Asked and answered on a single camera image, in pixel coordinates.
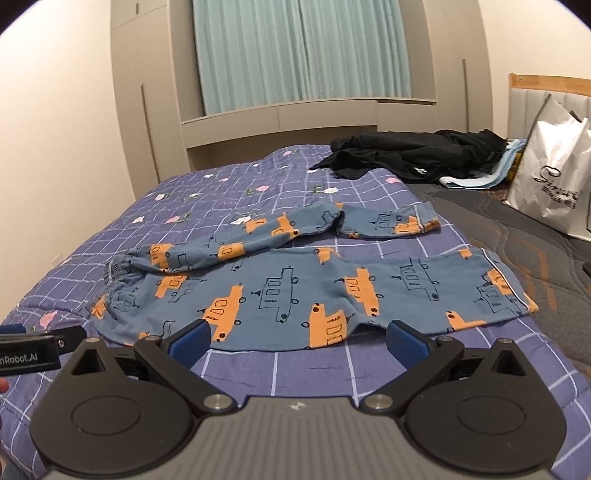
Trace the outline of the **person's left hand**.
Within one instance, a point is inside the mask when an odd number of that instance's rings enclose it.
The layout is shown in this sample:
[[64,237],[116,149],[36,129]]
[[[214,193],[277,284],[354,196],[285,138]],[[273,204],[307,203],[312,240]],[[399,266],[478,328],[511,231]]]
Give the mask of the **person's left hand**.
[[0,379],[0,395],[5,394],[9,390],[9,388],[10,388],[9,382],[6,379],[1,378]]

